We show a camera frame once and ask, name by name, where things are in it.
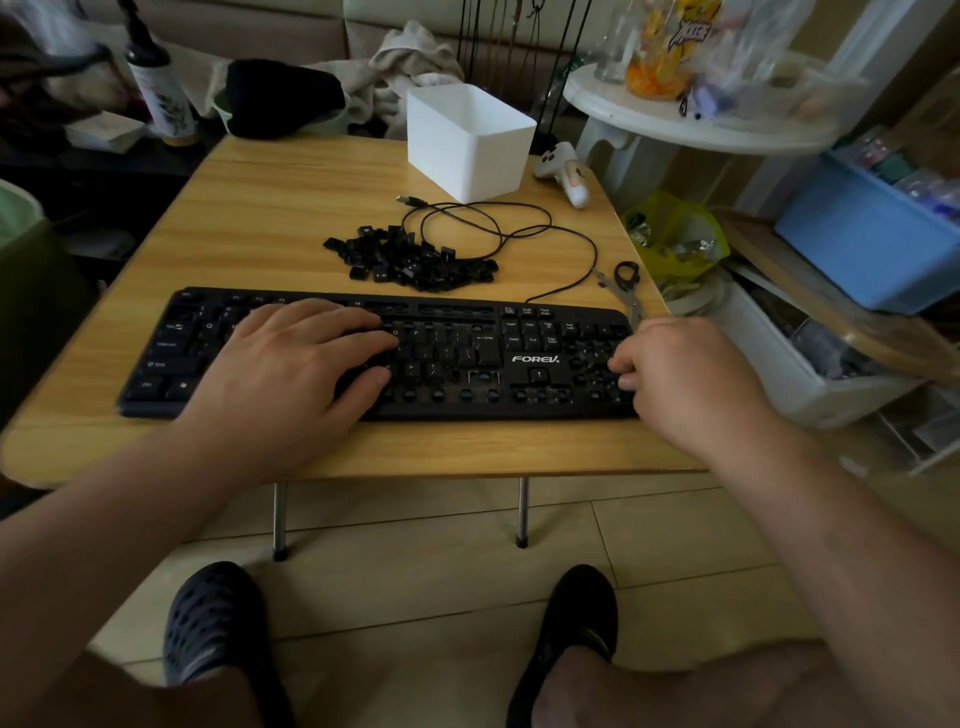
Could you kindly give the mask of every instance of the shoe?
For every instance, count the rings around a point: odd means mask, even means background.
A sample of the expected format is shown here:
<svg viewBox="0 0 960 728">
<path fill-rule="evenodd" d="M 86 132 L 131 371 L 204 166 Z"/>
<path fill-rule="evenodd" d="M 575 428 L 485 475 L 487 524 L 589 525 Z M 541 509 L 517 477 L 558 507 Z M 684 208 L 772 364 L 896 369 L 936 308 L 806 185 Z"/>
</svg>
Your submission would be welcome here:
<svg viewBox="0 0 960 728">
<path fill-rule="evenodd" d="M 547 674 L 568 647 L 588 647 L 609 662 L 616 651 L 616 594 L 607 577 L 581 564 L 553 588 L 530 664 L 507 709 L 507 728 L 530 728 L 534 702 Z"/>
<path fill-rule="evenodd" d="M 264 728 L 294 728 L 270 649 L 263 595 L 230 561 L 186 580 L 170 606 L 163 637 L 167 685 L 183 685 L 216 667 L 237 667 L 246 675 Z"/>
</svg>

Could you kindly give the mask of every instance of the scissors blade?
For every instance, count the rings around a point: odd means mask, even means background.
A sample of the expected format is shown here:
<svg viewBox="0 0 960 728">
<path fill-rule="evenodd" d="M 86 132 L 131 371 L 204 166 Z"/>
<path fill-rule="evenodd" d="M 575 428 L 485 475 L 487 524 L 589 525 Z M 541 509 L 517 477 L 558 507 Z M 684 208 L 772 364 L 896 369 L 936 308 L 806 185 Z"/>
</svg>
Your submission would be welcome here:
<svg viewBox="0 0 960 728">
<path fill-rule="evenodd" d="M 643 306 L 637 299 L 636 292 L 621 290 L 620 286 L 602 271 L 594 270 L 593 274 L 603 284 L 604 288 L 613 293 L 627 307 L 627 321 L 630 322 L 631 330 L 636 331 L 636 327 L 643 320 Z"/>
</svg>

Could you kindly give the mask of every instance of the dark glass bottle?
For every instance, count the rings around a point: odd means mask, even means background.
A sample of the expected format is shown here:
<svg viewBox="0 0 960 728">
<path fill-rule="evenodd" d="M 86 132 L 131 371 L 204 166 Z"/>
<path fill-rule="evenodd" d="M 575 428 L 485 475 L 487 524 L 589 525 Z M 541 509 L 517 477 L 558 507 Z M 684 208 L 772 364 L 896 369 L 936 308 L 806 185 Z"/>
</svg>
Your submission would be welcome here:
<svg viewBox="0 0 960 728">
<path fill-rule="evenodd" d="M 117 4 L 127 18 L 127 63 L 157 132 L 175 147 L 195 144 L 200 135 L 190 101 L 170 63 L 170 54 L 150 35 L 133 0 L 117 0 Z"/>
</svg>

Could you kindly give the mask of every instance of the hand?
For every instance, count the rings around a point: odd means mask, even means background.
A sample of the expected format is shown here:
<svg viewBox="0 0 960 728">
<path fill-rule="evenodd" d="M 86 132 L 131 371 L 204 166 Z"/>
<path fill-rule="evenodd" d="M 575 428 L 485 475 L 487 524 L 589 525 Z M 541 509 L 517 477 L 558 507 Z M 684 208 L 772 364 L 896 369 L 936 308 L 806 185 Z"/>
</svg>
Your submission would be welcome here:
<svg viewBox="0 0 960 728">
<path fill-rule="evenodd" d="M 650 319 L 609 363 L 662 438 L 710 465 L 782 422 L 743 354 L 706 319 Z"/>
<path fill-rule="evenodd" d="M 370 409 L 390 372 L 371 367 L 336 401 L 340 376 L 392 349 L 380 317 L 320 299 L 257 308 L 233 332 L 173 427 L 190 451 L 248 483 L 331 452 Z"/>
</svg>

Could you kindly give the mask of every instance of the white plastic box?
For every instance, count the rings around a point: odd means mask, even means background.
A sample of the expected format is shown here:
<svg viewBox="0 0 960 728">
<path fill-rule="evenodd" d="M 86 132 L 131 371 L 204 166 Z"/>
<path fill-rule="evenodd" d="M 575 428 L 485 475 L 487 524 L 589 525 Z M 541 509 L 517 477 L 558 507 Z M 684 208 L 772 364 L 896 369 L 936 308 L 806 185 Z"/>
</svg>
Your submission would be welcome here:
<svg viewBox="0 0 960 728">
<path fill-rule="evenodd" d="M 407 92 L 407 158 L 459 203 L 515 192 L 536 126 L 475 85 Z"/>
<path fill-rule="evenodd" d="M 753 365 L 770 401 L 795 423 L 818 429 L 842 427 L 923 384 L 898 374 L 824 379 L 750 294 L 731 280 L 727 286 L 726 298 L 707 318 L 730 336 Z"/>
</svg>

